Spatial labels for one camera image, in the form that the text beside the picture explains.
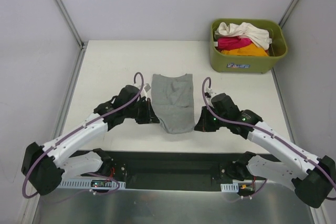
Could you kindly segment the grey t shirt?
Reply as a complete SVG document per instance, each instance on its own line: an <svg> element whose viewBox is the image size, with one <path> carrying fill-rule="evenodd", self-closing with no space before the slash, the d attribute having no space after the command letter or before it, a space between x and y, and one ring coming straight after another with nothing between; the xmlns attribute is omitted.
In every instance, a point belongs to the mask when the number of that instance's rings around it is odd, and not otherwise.
<svg viewBox="0 0 336 224"><path fill-rule="evenodd" d="M193 75L152 76L152 107L161 127L169 134L183 134L194 130Z"/></svg>

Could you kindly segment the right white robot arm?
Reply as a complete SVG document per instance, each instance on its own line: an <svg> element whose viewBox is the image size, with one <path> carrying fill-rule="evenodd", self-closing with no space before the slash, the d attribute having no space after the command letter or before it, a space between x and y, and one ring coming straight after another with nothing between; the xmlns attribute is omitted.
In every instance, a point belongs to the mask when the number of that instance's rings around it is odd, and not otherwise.
<svg viewBox="0 0 336 224"><path fill-rule="evenodd" d="M292 190L306 205L319 208L335 189L335 161L329 156L316 156L285 140L259 115L240 110L225 93L208 89L202 94L205 105L194 130L215 132L222 127L255 143L277 161L269 161L258 154L245 152L226 174L236 180L251 176L262 177Z"/></svg>

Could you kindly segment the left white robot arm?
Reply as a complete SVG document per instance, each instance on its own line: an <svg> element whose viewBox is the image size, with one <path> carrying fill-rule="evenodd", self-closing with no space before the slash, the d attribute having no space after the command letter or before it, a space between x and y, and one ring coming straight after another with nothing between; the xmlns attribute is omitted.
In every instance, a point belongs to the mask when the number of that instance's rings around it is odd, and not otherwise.
<svg viewBox="0 0 336 224"><path fill-rule="evenodd" d="M54 140L38 145L31 143L25 150L21 171L25 176L22 193L25 198L27 184L31 184L38 194L47 195L62 181L82 174L93 173L111 180L114 165L112 158L100 148L73 156L81 147L104 135L125 119L134 119L137 124L155 124L151 99L147 96L150 85L127 85L111 100L99 104L94 111L71 132Z"/></svg>

